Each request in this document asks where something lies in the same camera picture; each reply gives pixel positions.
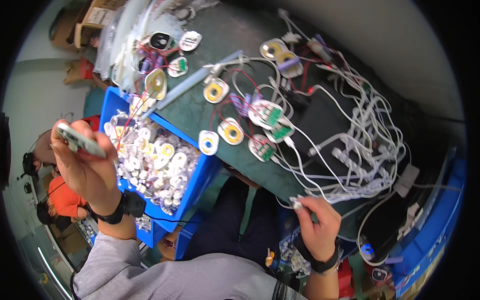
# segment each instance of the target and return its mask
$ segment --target green table surface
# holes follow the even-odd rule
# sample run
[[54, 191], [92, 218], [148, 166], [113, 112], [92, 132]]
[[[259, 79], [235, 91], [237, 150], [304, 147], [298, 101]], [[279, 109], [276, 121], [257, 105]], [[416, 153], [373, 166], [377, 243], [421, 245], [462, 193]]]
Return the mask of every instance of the green table surface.
[[[305, 22], [298, 22], [298, 26], [310, 28], [306, 32], [314, 33], [312, 26]], [[260, 45], [272, 38], [281, 38], [287, 32], [285, 22], [280, 19], [275, 11], [256, 11], [247, 10], [228, 4], [219, 4], [213, 8], [205, 9], [197, 13], [196, 17], [187, 25], [188, 30], [194, 30], [203, 35], [203, 39], [192, 52], [185, 52], [188, 60], [189, 71], [186, 75], [179, 78], [168, 77], [168, 90], [179, 84], [197, 69], [205, 64], [216, 63], [237, 50], [243, 50], [243, 53], [249, 57], [260, 57]], [[257, 84], [268, 84], [268, 76], [275, 78], [275, 70], [264, 62], [252, 61], [244, 66], [244, 71], [251, 76]], [[322, 78], [317, 75], [318, 69], [314, 64], [310, 65], [308, 71], [307, 86], [319, 82]], [[299, 87], [301, 77], [293, 80], [295, 86]], [[230, 92], [236, 92], [233, 85], [230, 84]], [[252, 94], [253, 84], [246, 76], [239, 73], [237, 75], [237, 84], [240, 90], [245, 94]], [[203, 97], [202, 84], [197, 84], [189, 91], [178, 97], [172, 103], [156, 113], [173, 124], [179, 130], [187, 134], [194, 140], [198, 140], [198, 134], [201, 130], [209, 130], [209, 122], [212, 111], [219, 104], [211, 104]], [[271, 89], [261, 91], [265, 99], [272, 95]], [[233, 117], [237, 119], [237, 112], [231, 104], [226, 104], [222, 108], [222, 116]], [[213, 121], [213, 130], [221, 118], [216, 114]], [[246, 120], [241, 122], [242, 128], [250, 132], [250, 127]], [[263, 131], [254, 126], [255, 133]], [[297, 194], [304, 195], [304, 189], [295, 180], [294, 176], [272, 161], [261, 162], [248, 150], [248, 138], [245, 137], [239, 145], [232, 146], [220, 138], [218, 152], [216, 154], [220, 159], [234, 167], [243, 175], [247, 176], [257, 184], [265, 187], [280, 199], [287, 200], [290, 196]], [[289, 162], [298, 165], [296, 159], [289, 158]], [[332, 184], [331, 180], [325, 180], [324, 185]], [[334, 208], [340, 213], [350, 211], [365, 199], [351, 200], [334, 205]], [[340, 235], [348, 238], [356, 238], [358, 230], [358, 220], [355, 214], [343, 220], [340, 229]]]

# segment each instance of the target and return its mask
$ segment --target plastic rod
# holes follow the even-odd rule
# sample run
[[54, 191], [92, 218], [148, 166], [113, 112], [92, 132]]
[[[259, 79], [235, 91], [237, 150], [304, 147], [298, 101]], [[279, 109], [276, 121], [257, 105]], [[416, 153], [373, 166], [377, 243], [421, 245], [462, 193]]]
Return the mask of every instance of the plastic rod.
[[[225, 57], [224, 59], [222, 59], [218, 63], [229, 62], [229, 61], [231, 61], [235, 58], [238, 58], [239, 55], [241, 55], [241, 54], [243, 54], [243, 51], [238, 50], [237, 52]], [[179, 83], [177, 86], [175, 86], [171, 91], [169, 91], [167, 93], [167, 96], [165, 96], [165, 99], [163, 99], [161, 101], [157, 101], [157, 103], [154, 106], [152, 106], [151, 108], [149, 108], [149, 110], [147, 110], [141, 116], [141, 118], [145, 119], [146, 117], [150, 116], [150, 114], [152, 112], [154, 112], [156, 109], [161, 110], [162, 108], [164, 108], [165, 106], [170, 104], [170, 102], [177, 99], [183, 93], [185, 93], [186, 91], [191, 89], [194, 85], [203, 81], [209, 74], [210, 74], [210, 69], [209, 68], [203, 68], [202, 67], [202, 68], [198, 69], [195, 73], [190, 75], [187, 79], [185, 79], [184, 81]]]

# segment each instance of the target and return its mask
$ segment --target blue crate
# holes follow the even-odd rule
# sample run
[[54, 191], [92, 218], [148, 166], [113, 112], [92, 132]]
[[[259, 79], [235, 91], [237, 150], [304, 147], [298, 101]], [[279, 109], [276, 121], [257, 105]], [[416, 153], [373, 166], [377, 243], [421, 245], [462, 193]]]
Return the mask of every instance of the blue crate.
[[194, 223], [187, 223], [182, 230], [180, 230], [177, 237], [177, 245], [175, 245], [175, 260], [182, 259], [187, 249], [187, 245], [192, 239], [193, 234], [197, 231], [200, 223], [204, 220], [204, 213], [201, 211], [196, 211], [195, 214], [190, 218], [190, 221]]
[[[124, 97], [120, 96], [120, 92], [118, 88], [109, 87], [105, 92], [105, 98], [103, 101], [102, 107], [102, 114], [100, 117], [100, 132], [104, 132], [103, 124], [109, 122], [113, 115], [117, 114], [117, 109], [128, 111], [129, 104], [126, 102], [127, 96]], [[172, 124], [168, 123], [166, 120], [158, 116], [157, 114], [153, 113], [150, 115], [150, 119], [157, 122], [165, 129], [170, 131], [171, 133], [175, 134], [179, 138], [187, 141], [191, 145], [198, 148], [198, 143], [187, 136], [186, 134], [182, 133]], [[198, 199], [204, 192], [204, 190], [210, 185], [210, 183], [214, 180], [214, 178], [219, 174], [220, 170], [222, 169], [221, 160], [218, 159], [216, 156], [207, 156], [205, 154], [200, 154], [198, 165], [193, 173], [192, 177], [190, 178], [190, 182], [188, 184], [188, 188], [183, 195], [182, 201], [180, 206], [178, 207], [177, 211], [173, 216], [169, 216], [163, 212], [160, 206], [153, 204], [149, 199], [146, 199], [146, 208], [145, 212], [152, 217], [155, 218], [162, 218], [170, 221], [177, 221], [180, 220], [187, 210], [194, 204], [198, 202]], [[128, 188], [128, 183], [126, 180], [121, 179], [118, 182], [118, 186], [120, 190], [124, 190]], [[138, 230], [137, 234], [139, 234], [139, 238], [145, 242], [149, 247], [153, 247], [167, 232], [173, 232], [177, 223], [167, 222], [167, 221], [159, 221], [159, 220], [152, 220], [156, 224], [159, 225], [158, 227], [152, 227], [151, 235], [148, 238], [152, 238], [152, 242], [147, 243], [145, 240], [142, 240], [140, 236], [144, 236], [145, 233], [143, 230]]]

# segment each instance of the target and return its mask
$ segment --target gray sweatshirt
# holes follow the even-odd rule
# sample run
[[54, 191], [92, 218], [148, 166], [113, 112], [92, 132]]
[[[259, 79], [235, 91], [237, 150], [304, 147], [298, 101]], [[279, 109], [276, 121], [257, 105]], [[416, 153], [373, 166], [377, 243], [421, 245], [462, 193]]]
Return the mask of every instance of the gray sweatshirt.
[[[140, 267], [138, 243], [100, 232], [73, 279], [80, 299], [271, 299], [276, 279], [245, 258], [211, 253]], [[305, 300], [288, 288], [288, 299]]]

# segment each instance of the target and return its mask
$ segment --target wrist strap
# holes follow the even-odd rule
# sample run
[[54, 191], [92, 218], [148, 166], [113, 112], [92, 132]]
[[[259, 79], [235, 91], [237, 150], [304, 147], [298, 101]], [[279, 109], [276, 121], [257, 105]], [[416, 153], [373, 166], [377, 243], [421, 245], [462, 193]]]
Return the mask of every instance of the wrist strap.
[[303, 256], [303, 258], [306, 259], [308, 262], [310, 262], [310, 265], [312, 266], [312, 270], [319, 274], [333, 268], [338, 262], [338, 256], [339, 256], [338, 250], [340, 246], [339, 239], [335, 240], [335, 252], [333, 256], [326, 262], [319, 262], [313, 258], [312, 254], [305, 246], [305, 243], [303, 242], [303, 238], [301, 234], [297, 236], [293, 244], [295, 245], [297, 250], [300, 252], [300, 254]]
[[98, 218], [104, 222], [115, 225], [121, 222], [123, 215], [133, 215], [141, 217], [145, 211], [146, 202], [136, 192], [125, 190], [120, 198], [119, 205], [115, 212], [109, 216], [100, 216]]

